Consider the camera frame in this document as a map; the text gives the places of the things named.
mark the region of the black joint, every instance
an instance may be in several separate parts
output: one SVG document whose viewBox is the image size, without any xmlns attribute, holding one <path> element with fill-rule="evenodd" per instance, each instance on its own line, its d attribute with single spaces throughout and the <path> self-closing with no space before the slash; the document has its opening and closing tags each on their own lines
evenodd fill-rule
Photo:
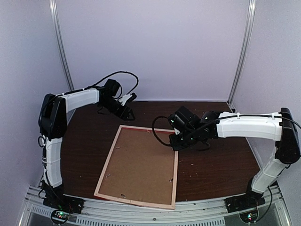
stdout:
<svg viewBox="0 0 301 226">
<path fill-rule="evenodd" d="M 288 108 L 281 108 L 280 113 L 282 117 L 293 120 Z M 300 159 L 298 132 L 295 125 L 286 119 L 282 119 L 281 140 L 275 143 L 277 147 L 275 158 L 284 164 L 293 164 Z"/>
</svg>

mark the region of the white arm segment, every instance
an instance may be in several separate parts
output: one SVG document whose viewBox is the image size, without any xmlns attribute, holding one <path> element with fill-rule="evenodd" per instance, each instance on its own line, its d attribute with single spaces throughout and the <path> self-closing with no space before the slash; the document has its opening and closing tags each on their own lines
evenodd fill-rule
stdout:
<svg viewBox="0 0 301 226">
<path fill-rule="evenodd" d="M 57 187 L 62 184 L 61 177 L 61 144 L 63 138 L 46 140 L 46 169 L 44 170 L 44 180 L 46 179 L 46 171 L 49 182 L 52 187 Z"/>
<path fill-rule="evenodd" d="M 66 112 L 68 113 L 79 107 L 96 104 L 99 101 L 99 91 L 92 88 L 61 97 L 66 99 Z"/>
<path fill-rule="evenodd" d="M 72 111 L 76 108 L 95 104 L 99 101 L 99 91 L 96 89 L 83 90 L 81 92 L 72 93 L 61 96 L 66 99 L 66 112 Z M 62 184 L 61 177 L 61 144 L 63 138 L 46 139 L 46 169 L 44 170 L 44 180 L 48 184 L 45 173 L 53 188 Z"/>
<path fill-rule="evenodd" d="M 281 116 L 279 113 L 265 114 L 272 116 L 267 117 L 240 117 L 239 113 L 223 112 L 219 118 L 236 115 L 235 118 L 220 120 L 217 127 L 218 137 L 259 137 L 271 139 L 275 141 L 281 140 L 282 127 L 280 122 L 282 119 L 273 116 Z M 276 148 L 272 153 L 269 161 L 255 175 L 252 180 L 252 191 L 263 193 L 268 186 L 275 182 L 283 169 L 287 166 L 280 160 L 275 159 Z"/>
<path fill-rule="evenodd" d="M 240 117 L 240 113 L 223 112 L 219 118 L 237 115 L 235 118 L 220 120 L 217 127 L 218 137 L 260 137 L 279 141 L 282 127 L 279 125 L 282 119 L 267 117 Z M 265 114 L 281 116 L 279 113 Z"/>
<path fill-rule="evenodd" d="M 255 175 L 252 180 L 252 191 L 264 193 L 264 191 L 275 182 L 277 177 L 282 173 L 287 164 L 282 163 L 279 159 L 275 159 L 276 147 L 269 161 Z"/>
</svg>

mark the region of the metal frame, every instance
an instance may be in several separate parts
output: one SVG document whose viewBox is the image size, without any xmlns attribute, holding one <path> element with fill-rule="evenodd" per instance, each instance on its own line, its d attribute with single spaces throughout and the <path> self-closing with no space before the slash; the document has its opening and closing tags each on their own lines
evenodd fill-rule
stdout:
<svg viewBox="0 0 301 226">
<path fill-rule="evenodd" d="M 27 226 L 32 213 L 49 217 L 53 209 L 44 206 L 43 200 L 38 197 L 40 188 L 30 187 L 23 205 L 18 225 Z M 289 215 L 278 186 L 271 188 L 273 203 L 276 208 L 282 226 L 291 226 Z M 73 214 L 69 223 L 74 225 L 116 225 L 116 226 L 198 226 L 225 225 L 225 217 L 237 215 L 238 212 L 227 213 L 224 199 L 216 198 L 201 201 L 177 202 L 175 210 L 159 210 L 152 208 L 137 207 L 118 202 L 95 200 L 84 198 L 85 203 L 81 214 Z M 269 205 L 270 194 L 264 193 L 266 203 Z"/>
<path fill-rule="evenodd" d="M 236 68 L 236 73 L 235 73 L 235 77 L 234 77 L 234 81 L 233 81 L 233 85 L 231 88 L 231 92 L 228 98 L 228 104 L 230 106 L 230 108 L 234 108 L 233 106 L 233 99 L 238 87 L 238 83 L 239 83 L 239 79 L 241 77 L 241 73 L 244 67 L 244 63 L 246 60 L 246 52 L 247 52 L 247 48 L 249 46 L 250 43 L 250 38 L 251 38 L 251 34 L 252 34 L 252 29 L 253 29 L 253 23 L 254 23 L 254 17 L 255 17 L 255 8 L 256 8 L 256 0 L 249 0 L 249 10 L 248 10 L 248 14 L 247 14 L 247 20 L 246 20 L 246 28 L 245 28 L 245 35 L 244 35 L 244 39 L 243 39 L 243 45 L 241 47 L 241 51 L 240 51 L 240 56 L 239 56 L 239 60 L 238 60 L 238 65 Z"/>
<path fill-rule="evenodd" d="M 74 85 L 70 76 L 70 71 L 67 63 L 67 58 L 66 58 L 66 53 L 64 50 L 63 46 L 63 39 L 62 39 L 62 34 L 61 34 L 61 28 L 60 28 L 60 23 L 58 19 L 58 13 L 57 13 L 57 8 L 56 8 L 56 0 L 49 0 L 50 3 L 50 11 L 51 11 L 51 16 L 53 20 L 53 24 L 55 27 L 55 34 L 56 34 L 56 40 L 58 44 L 58 48 L 60 51 L 60 59 L 62 62 L 64 74 L 68 83 L 69 90 L 73 91 L 74 90 Z"/>
</svg>

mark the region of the white wall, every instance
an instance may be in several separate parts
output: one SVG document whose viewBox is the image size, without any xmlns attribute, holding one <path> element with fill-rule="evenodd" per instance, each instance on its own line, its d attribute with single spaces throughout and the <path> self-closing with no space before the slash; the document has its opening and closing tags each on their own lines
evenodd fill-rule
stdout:
<svg viewBox="0 0 301 226">
<path fill-rule="evenodd" d="M 301 122 L 301 1 L 258 0 L 251 43 L 234 106 L 242 113 L 288 107 Z M 250 139 L 262 162 L 274 143 Z M 301 161 L 278 180 L 293 225 L 300 225 Z"/>
<path fill-rule="evenodd" d="M 248 0 L 57 2 L 76 88 L 114 71 L 137 74 L 139 100 L 228 99 Z M 116 76 L 129 90 L 135 80 Z"/>
<path fill-rule="evenodd" d="M 68 87 L 48 0 L 0 0 L 0 27 L 0 225 L 15 226 L 29 185 L 42 175 L 44 95 Z"/>
</svg>

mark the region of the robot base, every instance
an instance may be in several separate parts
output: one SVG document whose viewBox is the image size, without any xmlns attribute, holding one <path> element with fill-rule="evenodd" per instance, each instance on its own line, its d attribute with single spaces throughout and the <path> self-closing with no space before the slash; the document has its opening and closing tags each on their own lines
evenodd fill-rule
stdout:
<svg viewBox="0 0 301 226">
<path fill-rule="evenodd" d="M 228 213 L 247 210 L 265 204 L 263 198 L 255 199 L 245 194 L 225 199 Z"/>
<path fill-rule="evenodd" d="M 54 209 L 60 209 L 60 210 L 62 210 L 64 212 L 67 212 L 67 213 L 70 212 L 70 208 L 72 210 L 72 213 L 78 213 L 78 214 L 81 213 L 81 210 L 83 209 L 83 205 L 84 205 L 84 200 L 83 199 L 74 198 L 74 197 L 65 196 L 65 195 L 63 196 L 63 199 L 66 203 L 69 203 L 70 206 L 60 208 L 57 205 L 56 202 L 51 201 L 51 199 L 49 199 L 49 198 L 44 199 L 43 205 L 49 206 L 49 207 L 54 208 Z"/>
</svg>

